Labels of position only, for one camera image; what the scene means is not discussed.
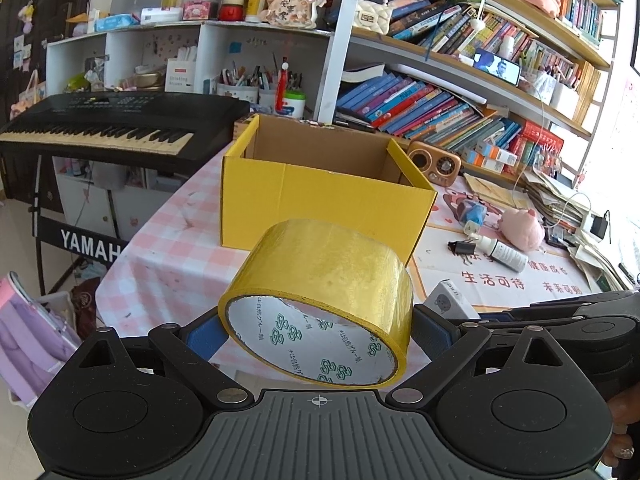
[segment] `yellow cardboard box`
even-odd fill
[[[361,232],[407,263],[436,191],[386,134],[255,116],[222,161],[220,241],[251,250],[272,225],[313,218]]]

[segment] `smartphone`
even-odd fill
[[[500,56],[483,50],[482,48],[476,48],[474,54],[474,67],[483,70],[497,78],[511,83],[512,85],[518,85],[518,79],[520,79],[520,65],[503,59]]]

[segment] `yellow tape roll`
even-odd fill
[[[265,232],[218,313],[265,364],[313,383],[363,388],[404,373],[412,306],[411,279],[390,248],[300,219]]]

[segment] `human hand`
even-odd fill
[[[629,460],[634,455],[634,443],[626,434],[626,427],[640,421],[640,383],[620,392],[607,405],[613,417],[613,435],[602,455],[602,463],[617,467],[619,459]]]

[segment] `white cabinet door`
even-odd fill
[[[172,193],[125,186],[119,191],[112,191],[111,195],[120,238],[128,242]]]
[[[109,199],[104,189],[87,181],[62,174],[56,175],[66,223],[95,233],[115,237]]]

